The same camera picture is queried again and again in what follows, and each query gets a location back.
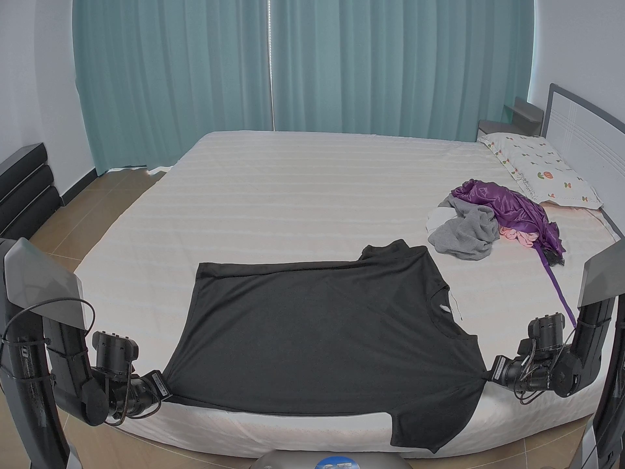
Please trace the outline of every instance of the tile floor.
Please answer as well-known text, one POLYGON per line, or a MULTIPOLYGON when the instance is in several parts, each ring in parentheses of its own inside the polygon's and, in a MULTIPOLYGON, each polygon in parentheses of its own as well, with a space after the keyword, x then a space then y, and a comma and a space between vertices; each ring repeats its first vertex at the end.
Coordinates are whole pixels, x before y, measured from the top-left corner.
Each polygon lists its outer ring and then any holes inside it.
MULTIPOLYGON (((123 170, 96 179, 58 210, 31 242, 59 264, 74 271, 106 230, 163 174, 123 170)), ((187 451, 126 434, 108 426, 90 427, 60 412, 65 433, 86 469, 218 469, 249 468, 249 458, 187 451)), ((503 447, 472 455, 412 460, 414 469, 565 469, 584 431, 585 419, 535 434, 503 447)), ((4 469, 26 469, 28 460, 0 395, 0 461, 4 469)))

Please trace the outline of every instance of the black leather headboard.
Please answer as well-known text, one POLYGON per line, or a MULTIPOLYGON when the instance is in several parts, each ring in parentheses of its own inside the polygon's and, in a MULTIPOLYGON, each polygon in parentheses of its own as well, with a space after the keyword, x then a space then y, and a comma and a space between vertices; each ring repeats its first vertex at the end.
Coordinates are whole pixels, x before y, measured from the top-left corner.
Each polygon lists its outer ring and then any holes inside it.
POLYGON ((61 205, 43 144, 0 163, 0 237, 30 238, 61 205))

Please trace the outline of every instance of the gray garment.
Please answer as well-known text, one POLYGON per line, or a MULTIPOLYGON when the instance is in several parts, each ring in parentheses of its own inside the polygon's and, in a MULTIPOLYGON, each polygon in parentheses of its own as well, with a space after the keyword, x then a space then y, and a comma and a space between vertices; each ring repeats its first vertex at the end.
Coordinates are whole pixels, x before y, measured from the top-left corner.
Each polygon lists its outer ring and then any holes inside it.
POLYGON ((453 207, 459 217, 444 223, 427 239, 438 253, 473 261, 491 253, 493 241, 499 239, 499 223, 492 208, 468 203, 451 194, 439 207, 453 207))

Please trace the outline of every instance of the baseboard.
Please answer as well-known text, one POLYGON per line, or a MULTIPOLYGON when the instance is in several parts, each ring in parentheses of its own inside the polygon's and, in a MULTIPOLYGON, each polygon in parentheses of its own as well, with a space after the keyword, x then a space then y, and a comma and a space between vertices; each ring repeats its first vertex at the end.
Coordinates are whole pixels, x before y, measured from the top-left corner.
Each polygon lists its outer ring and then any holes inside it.
POLYGON ((67 206, 70 201, 78 196, 79 192, 81 192, 84 188, 86 188, 93 181, 95 181, 96 177, 98 177, 96 169, 91 169, 84 177, 82 177, 76 184, 74 184, 74 186, 69 188, 61 197, 63 207, 67 206))

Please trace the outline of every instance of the purple strap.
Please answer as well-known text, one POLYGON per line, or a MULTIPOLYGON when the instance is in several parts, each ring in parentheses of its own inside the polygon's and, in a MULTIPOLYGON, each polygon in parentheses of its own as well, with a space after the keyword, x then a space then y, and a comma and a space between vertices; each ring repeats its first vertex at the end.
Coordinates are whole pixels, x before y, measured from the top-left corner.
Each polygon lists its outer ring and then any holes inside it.
POLYGON ((543 254, 543 251, 541 250, 537 241, 534 242, 534 248, 536 249, 536 252, 538 252, 538 255, 540 256, 541 261, 543 262, 543 267, 545 268, 545 271, 547 271, 547 274, 551 278, 551 283, 553 283, 553 286, 556 289, 556 292, 558 292, 558 297, 560 298, 560 302, 562 303, 562 306, 564 306, 564 308, 566 309, 566 313, 569 315, 569 319, 571 320, 571 323, 573 324, 573 328, 575 328, 577 326, 577 321, 575 317, 573 316, 573 311, 571 311, 571 308, 569 308, 569 305, 566 303, 566 299, 564 298, 564 295, 562 294, 562 290, 560 290, 560 285, 558 284, 558 280, 553 275, 553 271, 551 271, 551 266, 547 262, 547 258, 545 257, 545 254, 543 254))

